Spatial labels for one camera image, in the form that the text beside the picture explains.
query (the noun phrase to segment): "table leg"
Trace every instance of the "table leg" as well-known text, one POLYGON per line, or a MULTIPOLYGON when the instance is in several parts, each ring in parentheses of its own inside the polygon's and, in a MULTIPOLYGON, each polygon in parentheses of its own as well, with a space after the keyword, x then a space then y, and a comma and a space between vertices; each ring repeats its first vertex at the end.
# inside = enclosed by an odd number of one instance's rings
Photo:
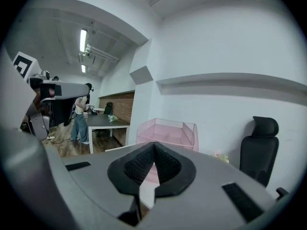
POLYGON ((125 146, 127 146, 127 145, 128 145, 129 131, 130 131, 130 129, 129 129, 129 127, 127 127, 127 128, 126 128, 126 140, 125 140, 125 146))
POLYGON ((88 127, 88 141, 90 142, 90 153, 94 153, 92 127, 88 127))

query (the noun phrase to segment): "brick wall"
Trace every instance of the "brick wall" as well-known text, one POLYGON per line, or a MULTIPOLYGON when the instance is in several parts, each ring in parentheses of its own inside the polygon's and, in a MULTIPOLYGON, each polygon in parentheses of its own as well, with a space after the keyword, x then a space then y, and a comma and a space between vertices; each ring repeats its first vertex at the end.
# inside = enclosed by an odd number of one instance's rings
MULTIPOLYGON (((99 108, 105 108, 108 102, 112 102, 111 114, 119 119, 130 123, 133 106, 134 92, 125 94, 115 94, 99 98, 99 108)), ((113 130, 113 136, 124 146, 126 141, 126 129, 117 128, 113 130)))

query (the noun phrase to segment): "small plant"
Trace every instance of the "small plant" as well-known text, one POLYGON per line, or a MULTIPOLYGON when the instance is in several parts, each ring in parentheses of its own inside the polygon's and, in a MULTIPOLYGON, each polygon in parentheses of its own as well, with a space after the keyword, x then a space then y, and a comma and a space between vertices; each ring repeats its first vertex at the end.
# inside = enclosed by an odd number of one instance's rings
POLYGON ((118 118, 114 115, 108 115, 108 119, 109 119, 109 122, 114 122, 118 120, 118 118))
POLYGON ((220 152, 211 154, 211 156, 219 158, 220 160, 229 163, 228 156, 226 154, 221 154, 220 152))

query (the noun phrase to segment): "person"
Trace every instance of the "person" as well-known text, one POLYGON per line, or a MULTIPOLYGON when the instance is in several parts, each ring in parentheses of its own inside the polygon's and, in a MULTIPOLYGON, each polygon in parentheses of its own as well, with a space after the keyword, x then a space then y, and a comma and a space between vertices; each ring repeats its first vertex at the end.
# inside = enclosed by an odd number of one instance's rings
MULTIPOLYGON (((90 88, 90 90, 92 89, 92 85, 90 83, 86 83, 86 85, 90 88)), ((85 118, 83 116, 83 112, 86 109, 85 107, 86 101, 87 101, 86 96, 83 96, 79 97, 75 102, 76 118, 71 131, 71 140, 73 141, 79 140, 78 133, 80 133, 81 143, 88 145, 90 144, 88 140, 88 128, 85 118)))

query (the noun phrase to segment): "chair headrest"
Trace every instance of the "chair headrest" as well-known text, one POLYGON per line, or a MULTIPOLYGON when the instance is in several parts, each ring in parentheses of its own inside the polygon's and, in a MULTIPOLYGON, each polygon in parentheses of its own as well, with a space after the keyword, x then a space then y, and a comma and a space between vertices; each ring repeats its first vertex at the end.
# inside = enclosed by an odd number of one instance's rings
POLYGON ((253 119, 255 120, 255 127, 251 134, 253 137, 268 138, 278 134, 279 127, 275 119, 257 116, 253 116, 253 119))

